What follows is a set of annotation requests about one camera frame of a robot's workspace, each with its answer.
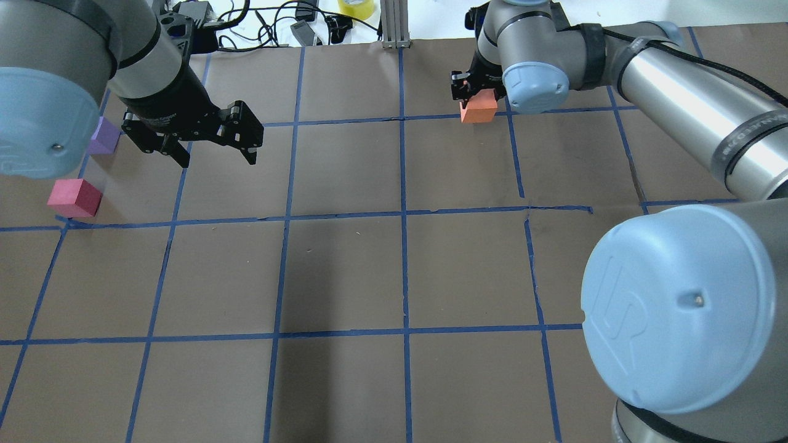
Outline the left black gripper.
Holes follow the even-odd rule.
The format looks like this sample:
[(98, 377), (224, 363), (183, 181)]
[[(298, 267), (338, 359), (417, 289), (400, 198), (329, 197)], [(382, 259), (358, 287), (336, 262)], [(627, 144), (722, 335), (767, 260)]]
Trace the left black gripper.
[(141, 152), (158, 152), (183, 169), (190, 154), (179, 138), (209, 138), (212, 143), (234, 148), (254, 166), (263, 145), (265, 128), (245, 101), (236, 100), (219, 109), (191, 68), (181, 68), (174, 80), (153, 95), (121, 98), (127, 112), (121, 128)]

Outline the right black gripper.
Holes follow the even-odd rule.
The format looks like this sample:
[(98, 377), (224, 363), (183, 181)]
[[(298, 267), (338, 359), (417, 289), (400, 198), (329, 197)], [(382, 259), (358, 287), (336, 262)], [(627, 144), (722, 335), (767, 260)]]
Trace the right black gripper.
[(493, 90), (496, 99), (507, 96), (497, 44), (484, 25), (487, 11), (487, 6), (478, 6), (465, 14), (465, 28), (475, 32), (476, 51), (467, 72), (450, 72), (451, 98), (454, 101), (467, 103), (488, 89)]

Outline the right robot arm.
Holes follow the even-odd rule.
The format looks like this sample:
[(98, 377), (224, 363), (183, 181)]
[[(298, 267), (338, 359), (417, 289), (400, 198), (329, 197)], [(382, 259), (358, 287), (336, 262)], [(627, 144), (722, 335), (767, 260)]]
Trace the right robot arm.
[(471, 7), (463, 112), (602, 90), (643, 213), (585, 264), (584, 342), (616, 396), (614, 442), (786, 441), (786, 97), (704, 58), (672, 22), (571, 23), (557, 1)]

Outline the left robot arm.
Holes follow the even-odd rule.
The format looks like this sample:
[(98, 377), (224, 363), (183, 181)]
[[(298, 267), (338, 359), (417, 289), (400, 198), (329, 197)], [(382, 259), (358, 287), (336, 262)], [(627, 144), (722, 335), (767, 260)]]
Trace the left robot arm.
[(220, 108), (190, 67), (235, 26), (206, 2), (3, 1), (1, 90), (3, 175), (64, 177), (86, 154), (105, 92), (126, 105), (121, 128), (141, 152), (182, 168), (186, 142), (230, 146), (257, 162), (264, 128), (240, 100)]

